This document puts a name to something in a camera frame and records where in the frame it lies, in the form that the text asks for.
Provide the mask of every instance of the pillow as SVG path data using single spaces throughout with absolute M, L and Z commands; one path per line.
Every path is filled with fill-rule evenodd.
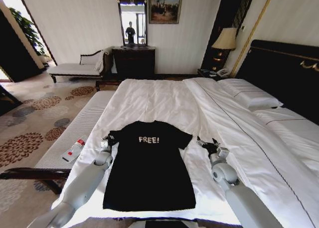
M 101 54 L 100 54 L 100 57 L 98 59 L 98 61 L 96 62 L 95 64 L 95 70 L 97 70 L 98 72 L 102 72 L 103 70 L 103 57 L 104 57 L 104 54 L 107 55 L 107 56 L 112 56 L 112 49 L 113 49 L 114 46 L 110 46 L 110 47 L 107 47 L 105 48 L 104 50 L 102 50 Z M 112 65 L 109 65 L 108 66 L 108 63 L 106 62 L 106 70 L 109 70 L 110 69 L 110 66 Z
M 253 112 L 265 125 L 279 121 L 295 121 L 306 120 L 303 116 L 293 112 L 287 108 L 257 110 Z
M 81 55 L 80 64 L 96 64 L 101 56 L 102 51 L 97 51 L 92 55 Z
M 283 105 L 277 98 L 243 79 L 229 78 L 218 83 L 241 105 L 252 111 Z
M 319 178 L 319 126 L 287 109 L 253 112 Z

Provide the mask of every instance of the picture frame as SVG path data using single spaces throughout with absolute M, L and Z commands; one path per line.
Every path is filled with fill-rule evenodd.
M 149 0 L 149 23 L 178 24 L 181 0 Z

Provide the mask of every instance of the mirror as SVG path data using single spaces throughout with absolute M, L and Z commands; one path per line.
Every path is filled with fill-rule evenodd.
M 118 0 L 123 46 L 147 46 L 147 0 Z

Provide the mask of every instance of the door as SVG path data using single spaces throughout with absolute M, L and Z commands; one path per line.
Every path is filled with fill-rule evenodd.
M 19 82 L 40 73 L 40 69 L 16 35 L 11 24 L 0 10 L 1 46 L 0 66 L 13 82 Z

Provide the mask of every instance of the upholstered bench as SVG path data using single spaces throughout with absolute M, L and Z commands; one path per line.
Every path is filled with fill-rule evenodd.
M 81 136 L 90 135 L 114 93 L 115 91 L 100 91 L 94 94 L 34 168 L 9 169 L 0 174 L 0 179 L 39 180 L 54 193 L 61 193 L 61 188 L 54 180 L 66 180 L 75 163 L 75 160 L 66 162 L 61 155 Z
M 111 73 L 113 66 L 112 46 L 92 54 L 82 54 L 80 64 L 63 63 L 50 67 L 47 72 L 56 83 L 56 76 L 69 77 L 98 77 L 102 78 Z

